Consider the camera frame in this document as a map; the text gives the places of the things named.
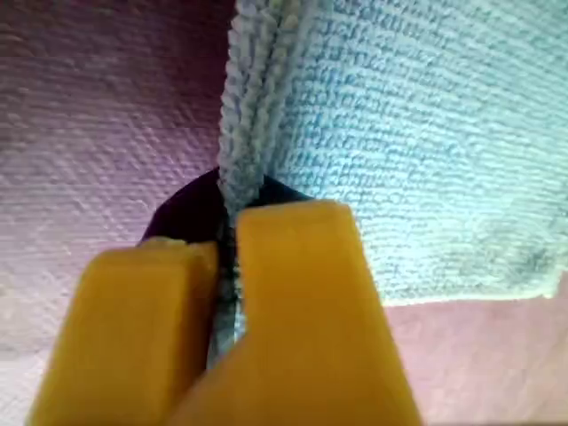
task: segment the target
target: microfiber towel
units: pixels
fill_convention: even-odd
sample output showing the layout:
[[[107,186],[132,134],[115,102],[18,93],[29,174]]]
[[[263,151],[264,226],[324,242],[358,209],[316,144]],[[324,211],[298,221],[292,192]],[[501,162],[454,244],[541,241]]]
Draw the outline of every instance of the microfiber towel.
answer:
[[[387,305],[554,295],[568,259],[565,1],[237,10],[219,155],[231,214],[264,174],[346,202]]]

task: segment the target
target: light blue towel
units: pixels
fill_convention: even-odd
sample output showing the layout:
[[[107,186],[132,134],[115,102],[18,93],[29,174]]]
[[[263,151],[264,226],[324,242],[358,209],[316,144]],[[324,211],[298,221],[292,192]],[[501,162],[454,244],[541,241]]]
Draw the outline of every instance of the light blue towel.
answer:
[[[264,173],[347,202],[386,304],[554,295],[565,0],[237,7],[219,156],[233,215]]]

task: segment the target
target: cloth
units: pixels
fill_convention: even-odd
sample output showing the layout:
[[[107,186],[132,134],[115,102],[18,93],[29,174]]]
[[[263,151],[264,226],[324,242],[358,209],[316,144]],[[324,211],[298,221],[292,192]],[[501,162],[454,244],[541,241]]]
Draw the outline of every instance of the cloth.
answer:
[[[24,423],[89,260],[215,167],[233,7],[0,5],[0,424]]]
[[[555,294],[565,2],[237,7],[219,161],[230,212],[264,173],[347,202],[386,304]]]

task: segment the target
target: folded towel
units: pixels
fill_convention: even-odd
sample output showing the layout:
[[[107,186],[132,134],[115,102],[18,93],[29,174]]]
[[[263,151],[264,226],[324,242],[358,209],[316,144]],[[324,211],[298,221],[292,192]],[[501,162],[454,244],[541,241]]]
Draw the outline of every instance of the folded towel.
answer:
[[[386,304],[554,295],[568,260],[565,2],[237,10],[219,156],[231,214],[264,173],[347,202]]]

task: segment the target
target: purple fabric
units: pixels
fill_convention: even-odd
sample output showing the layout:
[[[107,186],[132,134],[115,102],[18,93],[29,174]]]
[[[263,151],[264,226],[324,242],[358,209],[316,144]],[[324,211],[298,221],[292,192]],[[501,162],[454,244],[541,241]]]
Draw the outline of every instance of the purple fabric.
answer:
[[[0,4],[0,418],[21,424],[78,274],[216,165],[233,1]]]

